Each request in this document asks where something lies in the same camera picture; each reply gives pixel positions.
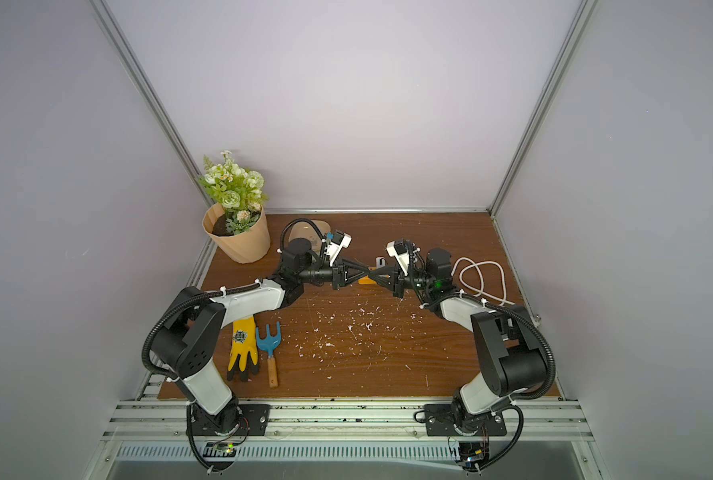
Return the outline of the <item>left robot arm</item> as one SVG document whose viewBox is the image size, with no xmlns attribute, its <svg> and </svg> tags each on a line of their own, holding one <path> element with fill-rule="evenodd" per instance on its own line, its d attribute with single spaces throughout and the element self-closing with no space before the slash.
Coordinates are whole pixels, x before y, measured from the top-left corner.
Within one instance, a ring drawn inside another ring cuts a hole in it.
<svg viewBox="0 0 713 480">
<path fill-rule="evenodd" d="M 202 291 L 184 288 L 144 340 L 142 364 L 178 386 L 188 399 L 188 420 L 206 422 L 206 433 L 228 435 L 240 427 L 238 399 L 214 365 L 214 352 L 224 326 L 250 316 L 292 305 L 307 283 L 344 287 L 367 275 L 367 268 L 338 259 L 352 237 L 326 234 L 320 254 L 296 238 L 280 248 L 280 263 L 262 280 L 235 288 Z"/>
</svg>

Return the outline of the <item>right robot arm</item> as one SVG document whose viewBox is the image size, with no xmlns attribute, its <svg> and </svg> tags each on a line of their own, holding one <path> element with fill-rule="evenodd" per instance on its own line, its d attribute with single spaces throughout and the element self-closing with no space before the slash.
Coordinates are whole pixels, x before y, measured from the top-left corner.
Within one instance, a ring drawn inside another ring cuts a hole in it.
<svg viewBox="0 0 713 480">
<path fill-rule="evenodd" d="M 520 305 L 490 301 L 464 292 L 454 282 L 452 255 L 440 248 L 418 260 L 411 242 L 387 245 L 395 260 L 370 274 L 376 284 L 403 296 L 411 290 L 424 310 L 472 332 L 480 373 L 462 386 L 452 402 L 452 422 L 466 434 L 478 430 L 516 400 L 546 395 L 557 376 L 557 364 L 546 337 Z"/>
</svg>

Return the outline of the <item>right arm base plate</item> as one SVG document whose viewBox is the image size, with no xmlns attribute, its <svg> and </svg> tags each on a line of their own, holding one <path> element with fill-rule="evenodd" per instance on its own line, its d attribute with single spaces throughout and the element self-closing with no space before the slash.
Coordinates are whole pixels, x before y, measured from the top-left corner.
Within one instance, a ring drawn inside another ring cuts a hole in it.
<svg viewBox="0 0 713 480">
<path fill-rule="evenodd" d="M 507 435 L 506 422 L 501 414 L 468 414 L 455 402 L 424 405 L 414 413 L 414 420 L 425 426 L 431 437 L 474 437 Z"/>
</svg>

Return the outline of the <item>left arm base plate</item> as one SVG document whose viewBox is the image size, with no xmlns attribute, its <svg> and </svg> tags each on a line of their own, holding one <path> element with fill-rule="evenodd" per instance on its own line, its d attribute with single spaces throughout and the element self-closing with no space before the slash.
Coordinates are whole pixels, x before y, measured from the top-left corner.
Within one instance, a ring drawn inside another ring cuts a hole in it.
<svg viewBox="0 0 713 480">
<path fill-rule="evenodd" d="M 268 404 L 228 404 L 218 414 L 208 414 L 196 403 L 188 406 L 188 428 L 194 436 L 264 436 L 270 420 Z"/>
</svg>

